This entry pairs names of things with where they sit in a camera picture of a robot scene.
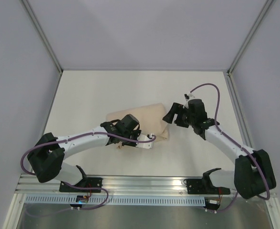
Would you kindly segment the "beige cloth drape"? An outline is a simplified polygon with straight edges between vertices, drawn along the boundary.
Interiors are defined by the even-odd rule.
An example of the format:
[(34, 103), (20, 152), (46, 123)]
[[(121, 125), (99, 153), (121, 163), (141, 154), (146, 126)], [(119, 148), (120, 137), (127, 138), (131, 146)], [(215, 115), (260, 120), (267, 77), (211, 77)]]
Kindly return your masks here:
[(169, 132), (167, 123), (163, 121), (166, 115), (165, 107), (162, 103), (121, 110), (106, 115), (107, 121), (122, 120), (126, 115), (132, 115), (138, 120), (134, 130), (141, 132), (137, 138), (139, 141), (147, 141), (151, 135), (156, 136), (156, 140), (150, 143), (119, 143), (117, 149), (136, 148), (136, 149), (152, 149), (154, 143), (168, 139)]

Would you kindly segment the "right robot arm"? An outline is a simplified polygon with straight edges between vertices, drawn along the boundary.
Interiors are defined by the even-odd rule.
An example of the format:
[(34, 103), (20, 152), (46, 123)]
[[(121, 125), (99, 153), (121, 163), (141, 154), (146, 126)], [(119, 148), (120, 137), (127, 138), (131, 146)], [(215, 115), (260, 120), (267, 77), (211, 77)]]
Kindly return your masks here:
[(209, 118), (200, 99), (190, 99), (187, 104), (173, 103), (163, 121), (179, 127), (192, 127), (194, 133), (213, 144), (233, 163), (234, 170), (211, 169), (202, 175), (203, 190), (209, 194), (219, 187), (236, 190), (244, 199), (269, 193), (277, 185), (269, 154), (261, 149), (234, 143), (220, 130), (219, 122)]

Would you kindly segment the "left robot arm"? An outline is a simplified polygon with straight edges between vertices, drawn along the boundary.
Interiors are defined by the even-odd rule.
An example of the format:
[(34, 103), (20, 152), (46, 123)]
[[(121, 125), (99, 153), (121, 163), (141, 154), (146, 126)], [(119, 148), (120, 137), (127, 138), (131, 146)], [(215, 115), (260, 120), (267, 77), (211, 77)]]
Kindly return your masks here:
[(46, 133), (27, 159), (40, 183), (55, 179), (82, 191), (91, 187), (88, 176), (80, 166), (71, 166), (64, 162), (65, 159), (90, 148), (125, 144), (128, 143), (126, 139), (137, 140), (140, 134), (139, 121), (127, 114), (121, 120), (103, 122), (87, 133), (64, 137)]

